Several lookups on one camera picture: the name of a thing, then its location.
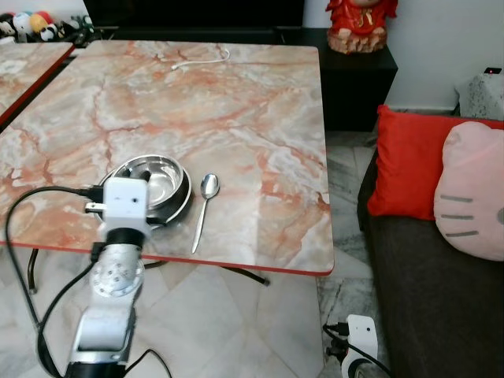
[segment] plush toy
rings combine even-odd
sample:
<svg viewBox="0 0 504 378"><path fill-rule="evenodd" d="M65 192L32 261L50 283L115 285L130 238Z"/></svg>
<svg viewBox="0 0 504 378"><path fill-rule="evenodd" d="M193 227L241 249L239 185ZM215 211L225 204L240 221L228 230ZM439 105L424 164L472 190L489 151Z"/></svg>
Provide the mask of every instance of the plush toy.
<svg viewBox="0 0 504 378"><path fill-rule="evenodd" d="M504 261L504 131L479 122L451 129L434 196L435 223L462 252Z"/></svg>
<svg viewBox="0 0 504 378"><path fill-rule="evenodd" d="M45 28L48 24L52 24L53 19L48 12L37 12L31 15L30 25L34 33L40 33L40 31Z"/></svg>
<svg viewBox="0 0 504 378"><path fill-rule="evenodd" d="M398 0L331 0L332 27L329 46L350 54L371 53L383 49L387 42L386 17L396 17Z"/></svg>
<svg viewBox="0 0 504 378"><path fill-rule="evenodd" d="M40 31L40 39L44 42L54 41L57 38L57 27L55 24L48 24Z"/></svg>
<svg viewBox="0 0 504 378"><path fill-rule="evenodd" d="M57 36L60 41L74 42L76 46L86 46L94 33L89 16L72 16L69 22L60 23Z"/></svg>
<svg viewBox="0 0 504 378"><path fill-rule="evenodd" d="M0 15L0 38L10 35L16 35L16 29L13 23L13 14L3 13Z"/></svg>
<svg viewBox="0 0 504 378"><path fill-rule="evenodd" d="M30 14L27 12L16 13L13 17L13 24L17 32L18 42L27 42L32 39L33 29L30 25Z"/></svg>

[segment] red table edge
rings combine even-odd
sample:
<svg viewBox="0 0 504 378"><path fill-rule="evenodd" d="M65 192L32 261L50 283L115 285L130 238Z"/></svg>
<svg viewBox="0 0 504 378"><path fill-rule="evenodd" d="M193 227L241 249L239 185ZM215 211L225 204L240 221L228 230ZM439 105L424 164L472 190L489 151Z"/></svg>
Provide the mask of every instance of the red table edge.
<svg viewBox="0 0 504 378"><path fill-rule="evenodd" d="M47 77L50 76L51 73L56 70L56 68L63 63L63 61L72 53L72 51L75 49L73 45L69 47L69 49L57 60L51 65L47 71L45 71L11 106L7 108L5 112L3 112L2 115L0 115L0 125L3 124L6 120L9 119L9 117L16 111L16 109L25 102L28 97L38 88L44 81L46 81Z"/></svg>
<svg viewBox="0 0 504 378"><path fill-rule="evenodd" d="M4 240L0 240L0 245L5 246L6 242ZM26 244L26 243L12 243L13 246L27 247L27 248L39 248L43 250L60 250L63 252L77 252L78 254L89 254L89 250L78 250L76 248L61 248L58 246L52 247L44 247L44 246L36 246L34 244ZM334 269L334 262L331 270L327 272L307 272L305 270L296 270L296 269L282 269L282 268L272 268L268 266L259 266L259 265L244 265L244 264L233 264L231 262L218 262L218 261L206 261L206 260L192 260L190 258L175 258L175 257L166 257L166 256L157 256L151 254L143 254L142 258L147 258L151 260L159 260L159 261L173 261L173 262L185 262L190 264L202 264L202 265L215 265L225 268L238 268L238 269L249 269L249 270L259 270L265 272L276 272L276 273L290 273L296 274L299 276L328 276L331 274Z"/></svg>

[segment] hello kitty pillow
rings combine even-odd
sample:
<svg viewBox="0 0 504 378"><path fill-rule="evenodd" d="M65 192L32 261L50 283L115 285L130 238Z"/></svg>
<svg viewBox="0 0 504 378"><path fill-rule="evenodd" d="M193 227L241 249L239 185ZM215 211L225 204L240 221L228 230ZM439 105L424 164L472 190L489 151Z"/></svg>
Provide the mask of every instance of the hello kitty pillow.
<svg viewBox="0 0 504 378"><path fill-rule="evenodd" d="M504 261L504 130L479 122L452 128L443 147L434 215L458 250Z"/></svg>

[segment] red pillow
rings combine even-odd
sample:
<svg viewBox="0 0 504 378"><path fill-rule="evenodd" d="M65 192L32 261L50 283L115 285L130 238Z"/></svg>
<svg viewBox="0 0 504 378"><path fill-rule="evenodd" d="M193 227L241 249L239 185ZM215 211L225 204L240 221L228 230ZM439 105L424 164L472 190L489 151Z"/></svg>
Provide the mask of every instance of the red pillow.
<svg viewBox="0 0 504 378"><path fill-rule="evenodd" d="M396 113L388 106L380 106L378 114L378 178L369 212L433 221L434 192L443 173L443 144L452 127L467 119ZM478 122L503 129L501 121Z"/></svg>

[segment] metal spoon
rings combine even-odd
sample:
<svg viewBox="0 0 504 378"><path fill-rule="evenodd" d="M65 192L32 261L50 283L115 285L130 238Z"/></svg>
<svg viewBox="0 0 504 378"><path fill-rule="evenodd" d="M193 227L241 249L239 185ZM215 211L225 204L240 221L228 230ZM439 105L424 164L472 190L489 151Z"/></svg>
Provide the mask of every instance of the metal spoon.
<svg viewBox="0 0 504 378"><path fill-rule="evenodd" d="M192 242L191 252L196 252L198 248L199 238L202 236L203 221L205 220L206 203L209 199L214 197L219 192L219 178L213 173L209 173L203 178L202 181L202 197L205 199L203 202L202 212L199 214L198 223L196 224L195 239Z"/></svg>

